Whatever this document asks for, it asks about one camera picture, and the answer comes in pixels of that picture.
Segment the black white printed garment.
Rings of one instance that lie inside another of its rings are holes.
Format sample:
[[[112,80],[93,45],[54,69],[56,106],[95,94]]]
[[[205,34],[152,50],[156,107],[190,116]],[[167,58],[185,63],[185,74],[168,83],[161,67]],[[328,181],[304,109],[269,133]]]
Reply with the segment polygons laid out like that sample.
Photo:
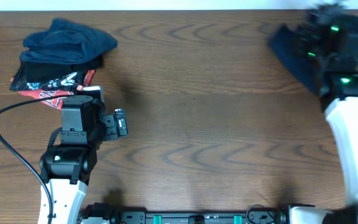
[[[56,91],[56,90],[70,90],[71,86],[85,85],[86,76],[93,70],[87,72],[74,72],[62,78],[49,80],[46,82],[29,83],[23,75],[18,72],[13,76],[10,90],[11,91]]]

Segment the folded black garment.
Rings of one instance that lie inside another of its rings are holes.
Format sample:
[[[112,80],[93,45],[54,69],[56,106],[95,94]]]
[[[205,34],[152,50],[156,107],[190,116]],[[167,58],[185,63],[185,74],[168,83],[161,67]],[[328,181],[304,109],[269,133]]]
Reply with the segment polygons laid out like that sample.
[[[62,78],[74,72],[96,70],[102,65],[102,55],[88,62],[78,64],[36,63],[21,61],[18,74],[23,75],[29,83],[38,83]]]

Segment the navy blue shorts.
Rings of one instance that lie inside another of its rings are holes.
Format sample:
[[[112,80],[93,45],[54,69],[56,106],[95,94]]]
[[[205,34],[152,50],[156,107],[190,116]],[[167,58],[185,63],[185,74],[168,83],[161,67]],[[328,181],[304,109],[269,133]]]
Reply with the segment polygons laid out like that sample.
[[[310,92],[322,96],[325,92],[321,77],[324,62],[319,48],[317,30],[298,25],[291,30],[282,24],[269,39],[268,45],[282,65]]]

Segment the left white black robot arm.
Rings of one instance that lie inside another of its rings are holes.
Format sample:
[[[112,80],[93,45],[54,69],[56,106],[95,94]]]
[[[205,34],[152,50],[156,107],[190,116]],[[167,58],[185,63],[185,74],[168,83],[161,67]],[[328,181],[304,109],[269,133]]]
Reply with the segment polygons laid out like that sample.
[[[100,145],[128,134],[125,111],[106,114],[102,99],[70,96],[63,100],[62,126],[54,134],[60,144],[52,137],[40,158],[47,191],[42,192],[39,223],[76,223]]]

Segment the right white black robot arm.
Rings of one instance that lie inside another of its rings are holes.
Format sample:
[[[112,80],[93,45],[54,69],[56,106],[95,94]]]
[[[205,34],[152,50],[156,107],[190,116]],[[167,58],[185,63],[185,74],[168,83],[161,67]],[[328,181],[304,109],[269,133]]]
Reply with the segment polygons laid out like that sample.
[[[358,223],[358,16],[339,3],[308,10],[294,41],[316,66],[315,90],[333,132],[345,186],[340,210],[293,207],[291,223]]]

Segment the folded navy blue garment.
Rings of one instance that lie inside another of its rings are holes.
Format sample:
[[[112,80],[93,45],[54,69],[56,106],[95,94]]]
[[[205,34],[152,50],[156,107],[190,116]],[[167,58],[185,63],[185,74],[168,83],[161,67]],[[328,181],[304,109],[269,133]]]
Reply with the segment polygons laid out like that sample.
[[[24,62],[80,64],[117,47],[117,40],[105,31],[55,18],[50,27],[23,40]]]

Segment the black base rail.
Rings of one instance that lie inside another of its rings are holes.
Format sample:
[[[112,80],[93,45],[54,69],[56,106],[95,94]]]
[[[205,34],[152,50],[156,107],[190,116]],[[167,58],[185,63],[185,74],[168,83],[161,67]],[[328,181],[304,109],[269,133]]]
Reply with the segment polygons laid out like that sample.
[[[144,208],[114,208],[108,203],[88,205],[79,213],[80,224],[284,224],[288,211],[253,205],[245,211],[153,212]]]

